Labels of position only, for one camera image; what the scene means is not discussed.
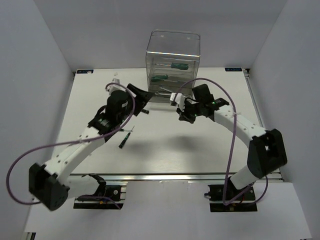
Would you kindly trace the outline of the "silver wrench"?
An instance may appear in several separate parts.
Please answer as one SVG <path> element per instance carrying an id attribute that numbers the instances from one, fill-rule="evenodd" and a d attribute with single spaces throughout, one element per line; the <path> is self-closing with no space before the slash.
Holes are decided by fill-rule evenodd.
<path id="1" fill-rule="evenodd" d="M 158 90 L 156 90 L 154 93 L 157 96 L 170 96 L 173 92 L 164 87 L 159 87 Z"/>

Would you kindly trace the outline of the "long green handle screwdriver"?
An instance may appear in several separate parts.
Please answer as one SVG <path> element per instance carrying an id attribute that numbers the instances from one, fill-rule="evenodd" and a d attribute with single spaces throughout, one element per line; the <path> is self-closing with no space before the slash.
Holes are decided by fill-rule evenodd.
<path id="1" fill-rule="evenodd" d="M 151 82 L 187 82 L 190 78 L 187 75 L 154 75 L 150 78 Z"/>

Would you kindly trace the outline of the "short green handle screwdriver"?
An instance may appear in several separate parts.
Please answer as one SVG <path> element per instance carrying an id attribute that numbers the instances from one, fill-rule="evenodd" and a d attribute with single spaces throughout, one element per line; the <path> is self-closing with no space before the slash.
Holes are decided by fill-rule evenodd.
<path id="1" fill-rule="evenodd" d="M 156 63 L 156 66 L 162 66 L 162 67 L 168 67 L 171 69 L 178 69 L 178 70 L 182 70 L 182 71 L 186 71 L 189 69 L 189 65 L 185 64 L 185 63 L 170 63 L 170 64 L 160 64 L 160 63 Z"/>

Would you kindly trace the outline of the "clear plastic drawer cabinet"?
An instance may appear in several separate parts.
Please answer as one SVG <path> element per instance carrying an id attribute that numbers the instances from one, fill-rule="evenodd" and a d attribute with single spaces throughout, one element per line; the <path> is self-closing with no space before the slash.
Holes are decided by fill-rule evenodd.
<path id="1" fill-rule="evenodd" d="M 201 36 L 188 31 L 155 29 L 145 54 L 147 87 L 153 103 L 169 103 L 170 93 L 197 77 Z"/>

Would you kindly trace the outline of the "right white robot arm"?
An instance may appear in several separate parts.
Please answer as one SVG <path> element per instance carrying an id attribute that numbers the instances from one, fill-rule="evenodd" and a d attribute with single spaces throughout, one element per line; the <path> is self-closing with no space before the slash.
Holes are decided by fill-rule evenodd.
<path id="1" fill-rule="evenodd" d="M 182 93 L 172 93 L 170 103 L 176 106 L 180 121 L 194 123 L 197 117 L 206 117 L 232 133 L 232 142 L 240 139 L 248 148 L 246 164 L 233 175 L 225 175 L 222 192 L 232 201 L 243 195 L 257 180 L 288 163 L 284 140 L 277 129 L 268 130 L 234 111 L 223 98 L 214 98 L 206 84 L 192 89 L 194 102 Z"/>

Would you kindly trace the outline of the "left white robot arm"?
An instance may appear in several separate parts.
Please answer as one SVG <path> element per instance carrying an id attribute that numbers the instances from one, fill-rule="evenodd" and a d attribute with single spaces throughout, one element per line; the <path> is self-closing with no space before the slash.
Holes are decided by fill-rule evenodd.
<path id="1" fill-rule="evenodd" d="M 105 196 L 106 181 L 95 173 L 76 178 L 73 170 L 96 149 L 122 129 L 132 116 L 137 116 L 154 96 L 132 84 L 122 89 L 118 83 L 106 86 L 109 92 L 102 106 L 87 124 L 78 140 L 69 143 L 57 156 L 44 164 L 29 168 L 29 192 L 50 211 L 60 208 L 69 198 L 109 201 Z"/>

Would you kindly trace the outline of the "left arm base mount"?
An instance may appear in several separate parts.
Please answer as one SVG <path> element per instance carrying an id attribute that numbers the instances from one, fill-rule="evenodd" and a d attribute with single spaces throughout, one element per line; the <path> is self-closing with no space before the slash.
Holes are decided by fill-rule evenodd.
<path id="1" fill-rule="evenodd" d="M 121 210 L 126 199 L 125 183 L 107 183 L 97 174 L 87 174 L 82 177 L 91 177 L 98 183 L 93 194 L 75 198 L 73 208 L 83 210 Z"/>

